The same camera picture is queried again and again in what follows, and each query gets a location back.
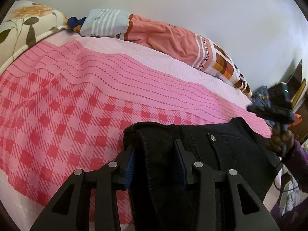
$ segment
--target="floral pillow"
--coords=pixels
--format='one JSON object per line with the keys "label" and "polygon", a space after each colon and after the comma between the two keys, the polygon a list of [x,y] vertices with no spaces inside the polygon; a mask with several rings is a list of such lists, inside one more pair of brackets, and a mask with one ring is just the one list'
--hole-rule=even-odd
{"label": "floral pillow", "polygon": [[31,1],[16,1],[0,25],[0,75],[25,50],[62,29],[67,17]]}

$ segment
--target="pink checkered blanket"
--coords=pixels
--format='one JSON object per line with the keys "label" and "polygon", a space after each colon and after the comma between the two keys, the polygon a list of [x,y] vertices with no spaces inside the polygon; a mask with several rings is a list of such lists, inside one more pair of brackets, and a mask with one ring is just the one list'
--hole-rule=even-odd
{"label": "pink checkered blanket", "polygon": [[[2,185],[0,199],[21,230],[76,168],[113,160],[132,123],[199,125],[241,116],[270,135],[245,110],[249,99],[239,90],[118,39],[59,32],[18,57],[0,77],[0,91],[0,178],[10,189]],[[124,229],[132,223],[128,194],[117,195]]]}

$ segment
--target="metal rivet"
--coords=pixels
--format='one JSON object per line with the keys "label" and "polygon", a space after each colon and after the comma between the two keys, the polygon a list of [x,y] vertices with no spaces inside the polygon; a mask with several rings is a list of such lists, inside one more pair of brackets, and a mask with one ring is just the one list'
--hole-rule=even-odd
{"label": "metal rivet", "polygon": [[76,175],[76,176],[79,176],[79,175],[81,175],[82,174],[82,169],[81,168],[78,168],[78,169],[76,169],[75,171],[74,171],[74,175]]}
{"label": "metal rivet", "polygon": [[238,172],[235,169],[230,169],[229,174],[232,175],[232,176],[236,176],[238,174]]}
{"label": "metal rivet", "polygon": [[195,167],[203,167],[203,163],[202,163],[201,161],[196,161],[196,162],[194,163],[194,166],[195,166]]}
{"label": "metal rivet", "polygon": [[115,162],[115,161],[111,161],[111,162],[109,162],[109,164],[108,164],[108,166],[109,167],[116,167],[118,164],[117,164],[117,162]]}

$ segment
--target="purple sleeve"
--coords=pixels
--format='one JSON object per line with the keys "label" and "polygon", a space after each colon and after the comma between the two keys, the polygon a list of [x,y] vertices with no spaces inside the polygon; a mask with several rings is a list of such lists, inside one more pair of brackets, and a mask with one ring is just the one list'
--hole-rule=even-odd
{"label": "purple sleeve", "polygon": [[307,230],[308,226],[308,198],[293,210],[285,213],[277,222],[281,231]]}
{"label": "purple sleeve", "polygon": [[295,140],[294,147],[282,162],[294,176],[300,189],[308,193],[308,153],[297,140]]}

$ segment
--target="person's hand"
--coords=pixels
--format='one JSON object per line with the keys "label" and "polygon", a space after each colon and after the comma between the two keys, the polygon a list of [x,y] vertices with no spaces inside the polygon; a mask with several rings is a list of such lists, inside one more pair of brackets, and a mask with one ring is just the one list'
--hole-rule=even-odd
{"label": "person's hand", "polygon": [[279,154],[281,152],[281,146],[286,144],[287,150],[286,154],[290,151],[290,149],[294,145],[294,136],[290,130],[284,131],[282,135],[278,132],[276,127],[272,129],[272,136],[267,144],[267,149]]}

